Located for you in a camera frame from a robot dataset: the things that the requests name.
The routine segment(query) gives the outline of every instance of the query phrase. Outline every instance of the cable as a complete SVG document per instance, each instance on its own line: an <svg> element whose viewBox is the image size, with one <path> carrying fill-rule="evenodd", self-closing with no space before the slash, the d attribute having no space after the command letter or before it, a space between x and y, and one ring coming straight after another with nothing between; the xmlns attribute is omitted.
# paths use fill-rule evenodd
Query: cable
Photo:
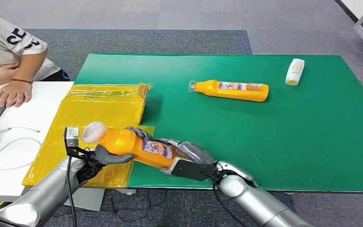
<svg viewBox="0 0 363 227"><path fill-rule="evenodd" d="M234 218L234 220L236 220L240 225L247 227L240 219L238 219L224 204L223 202L220 200L219 195L216 193L216 183L214 182L212 184L212 190L214 191L215 197L218 200L218 202L220 203L220 205L222 205L222 207L230 214L230 216L232 216Z"/></svg>
<svg viewBox="0 0 363 227"><path fill-rule="evenodd" d="M0 130L0 134L4 133L4 132L7 132L7 131L10 131L12 129L27 129L27 130L31 130L31 131L34 131L34 132L40 132L39 130L36 130L36 129L30 129L30 128L25 128L25 127L11 127L11 128L7 128L7 129L3 129L3 130ZM16 140L13 140L11 142L9 142L8 144L6 144L4 147L2 147L0 149L0 152L3 151L4 149L6 149L10 144L18 141L18 140L32 140L32 141L35 141L38 143L38 145L40 145L41 147L41 142L36 140L36 139L33 139L33 138L19 138L19 139L16 139ZM33 161L25 164L25 165L22 165L22 166L17 166L17 167L14 167L14 168L9 168L9 169L0 169L2 171L4 170L13 170L13 169L19 169L19 168L22 168L22 167L25 167L25 166L28 166L29 164L33 163Z"/></svg>
<svg viewBox="0 0 363 227"><path fill-rule="evenodd" d="M69 193L69 201L70 201L70 207L71 207L71 214L73 216L73 227L77 227L76 209L74 207L73 194L71 193L70 164L71 164L71 157L69 157L68 167L66 169L66 183L68 185L68 193Z"/></svg>
<svg viewBox="0 0 363 227"><path fill-rule="evenodd" d="M113 197L110 196L111 203L112 203L112 208L113 208L113 213L115 213L124 222L134 222L134 221L138 221L138 220L144 219L144 218L146 218L149 215L149 213L150 213L150 211L151 211L152 208L154 208L156 206L159 206L159 205L162 205L166 201L167 194L168 194L168 191L166 190L165 191L164 199L162 201L158 202L157 204L152 205L152 200L151 200L151 197L149 196L149 190L147 190L148 206L146 208L120 208L120 209L116 209L115 208L115 203L113 201ZM119 214L119 211L120 210L147 210L147 213L144 216L142 216L142 217L139 217L139 218L136 218L136 219L129 219L129 220L127 220L127 219L125 219L124 217L122 217Z"/></svg>
<svg viewBox="0 0 363 227"><path fill-rule="evenodd" d="M113 197L112 196L109 196L109 198L111 198L111 204L112 204L112 210L100 210L100 212L111 212L111 213L114 213L116 214L121 220L123 220L124 222L134 222L134 221L137 221L137 220L141 220L141 219L144 219L146 218L149 213L150 213L150 210L154 207L157 207L161 204L163 204L165 201L166 201L166 198L167 198L167 194L168 194L168 191L165 191L165 195L164 195L164 198L162 199L162 201L152 205L152 200L151 200L151 197L149 196L149 191L147 190L147 200L148 200L148 206L146 208L120 208L120 209L116 209L115 208L115 202L113 201ZM123 216L121 216L118 212L120 210L148 210L147 214L145 214L144 216L140 217L140 218L137 218L137 219L131 219L131 220L127 220L125 219ZM80 210L78 211L79 213L97 213L97 211L90 211L90 210ZM59 214L59 215L53 215L52 217L54 218L58 218L58 217L63 217L63 216L66 216L68 214Z"/></svg>

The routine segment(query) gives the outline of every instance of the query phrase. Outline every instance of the robotic arm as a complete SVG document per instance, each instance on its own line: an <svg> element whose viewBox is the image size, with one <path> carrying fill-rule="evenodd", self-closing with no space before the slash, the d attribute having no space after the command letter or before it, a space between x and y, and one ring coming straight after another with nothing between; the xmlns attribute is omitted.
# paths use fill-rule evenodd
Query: robotic arm
<svg viewBox="0 0 363 227"><path fill-rule="evenodd" d="M133 154L113 155L101 145L95 151L83 150L78 147L77 137L78 128L65 130L65 146L69 157L62 160L20 199L0 209L0 227L44 226L54 212L69 199L67 173L73 194L89 179L94 178L104 166L127 163L134 158Z"/></svg>
<svg viewBox="0 0 363 227"><path fill-rule="evenodd" d="M129 129L152 140L144 131ZM95 177L104 166L126 163L134 158L132 154L113 155L100 145L95 151L85 151L78 147L77 135L77 128L65 130L66 151L71 159L68 171L71 193ZM189 142L168 139L158 141L178 147L188 158L175 158L169 169L160 169L163 173L198 181L211 180L214 187L217 186L226 196L232 197L259 227L313 227L259 188L254 178L238 167L224 161L215 161L204 150ZM69 158L61 161L19 200L0 209L0 227L43 227L57 208L69 198L65 183Z"/></svg>

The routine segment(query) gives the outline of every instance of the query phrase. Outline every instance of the green mat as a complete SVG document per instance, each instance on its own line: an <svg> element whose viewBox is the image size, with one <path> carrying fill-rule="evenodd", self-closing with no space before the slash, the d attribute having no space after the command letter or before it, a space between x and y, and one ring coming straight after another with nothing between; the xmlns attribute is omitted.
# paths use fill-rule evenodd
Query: green mat
<svg viewBox="0 0 363 227"><path fill-rule="evenodd" d="M305 60L299 86L284 83ZM190 93L190 80L265 83L266 102ZM270 190L363 191L363 87L340 56L90 54L76 84L152 85L143 125L239 165ZM136 163L130 187L209 187Z"/></svg>

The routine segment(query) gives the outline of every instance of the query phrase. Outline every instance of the orange plastic bottle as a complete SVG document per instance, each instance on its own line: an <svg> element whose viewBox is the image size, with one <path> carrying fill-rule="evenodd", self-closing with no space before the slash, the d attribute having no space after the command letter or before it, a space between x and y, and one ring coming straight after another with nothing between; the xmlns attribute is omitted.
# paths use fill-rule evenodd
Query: orange plastic bottle
<svg viewBox="0 0 363 227"><path fill-rule="evenodd" d="M191 81L190 91L204 93L207 96L234 98L263 102L267 99L269 87L266 84L223 82L214 79L204 82Z"/></svg>
<svg viewBox="0 0 363 227"><path fill-rule="evenodd" d="M172 145L143 140L131 130L108 128L102 122L87 125L82 139L86 143L98 142L116 155L132 153L136 161L157 168L170 167L175 157L183 157Z"/></svg>

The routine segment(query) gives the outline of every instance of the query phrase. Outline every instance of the bracelet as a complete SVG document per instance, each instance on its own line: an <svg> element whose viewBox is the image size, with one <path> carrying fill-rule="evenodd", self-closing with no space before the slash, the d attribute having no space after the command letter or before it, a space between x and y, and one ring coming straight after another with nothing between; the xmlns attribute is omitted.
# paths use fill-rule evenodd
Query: bracelet
<svg viewBox="0 0 363 227"><path fill-rule="evenodd" d="M25 82L25 83L32 84L32 82L31 82L31 81L23 80L23 79L11 79L11 81L20 81L20 82Z"/></svg>

